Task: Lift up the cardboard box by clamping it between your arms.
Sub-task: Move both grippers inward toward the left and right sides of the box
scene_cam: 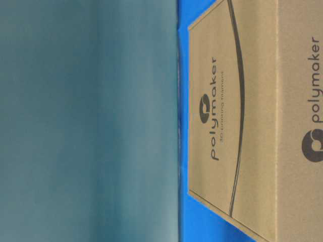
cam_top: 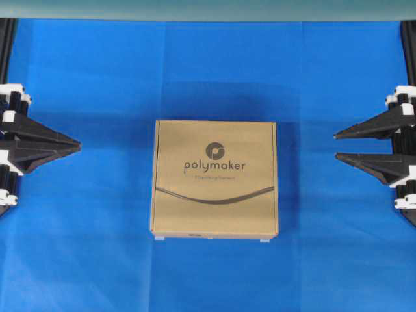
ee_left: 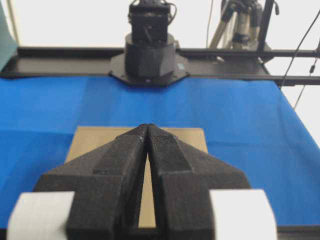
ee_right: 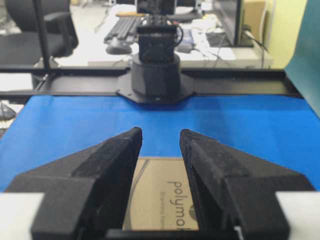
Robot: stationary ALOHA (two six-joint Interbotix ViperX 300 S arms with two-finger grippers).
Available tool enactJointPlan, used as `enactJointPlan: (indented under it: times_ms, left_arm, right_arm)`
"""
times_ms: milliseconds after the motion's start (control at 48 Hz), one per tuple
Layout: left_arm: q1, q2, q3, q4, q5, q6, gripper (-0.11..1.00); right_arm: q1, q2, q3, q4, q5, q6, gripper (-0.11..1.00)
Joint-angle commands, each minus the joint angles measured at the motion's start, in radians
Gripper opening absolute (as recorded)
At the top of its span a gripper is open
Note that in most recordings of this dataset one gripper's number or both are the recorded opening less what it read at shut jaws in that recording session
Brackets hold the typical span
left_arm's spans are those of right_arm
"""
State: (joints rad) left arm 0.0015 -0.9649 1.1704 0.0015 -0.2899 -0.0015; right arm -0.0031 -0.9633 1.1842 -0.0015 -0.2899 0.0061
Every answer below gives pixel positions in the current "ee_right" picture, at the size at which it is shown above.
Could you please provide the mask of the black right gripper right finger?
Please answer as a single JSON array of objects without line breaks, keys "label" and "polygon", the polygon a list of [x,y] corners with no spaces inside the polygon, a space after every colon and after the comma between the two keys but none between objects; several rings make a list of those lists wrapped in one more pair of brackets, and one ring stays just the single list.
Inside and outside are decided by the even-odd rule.
[{"label": "black right gripper right finger", "polygon": [[240,227],[246,240],[288,239],[276,193],[314,191],[306,176],[189,129],[179,146],[200,231]]}]

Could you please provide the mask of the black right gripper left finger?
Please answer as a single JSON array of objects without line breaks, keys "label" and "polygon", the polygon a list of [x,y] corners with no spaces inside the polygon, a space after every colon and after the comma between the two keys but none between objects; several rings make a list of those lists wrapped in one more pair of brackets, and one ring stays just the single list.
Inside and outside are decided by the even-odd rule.
[{"label": "black right gripper left finger", "polygon": [[143,134],[134,127],[22,172],[7,193],[42,193],[34,240],[94,240],[122,227]]}]

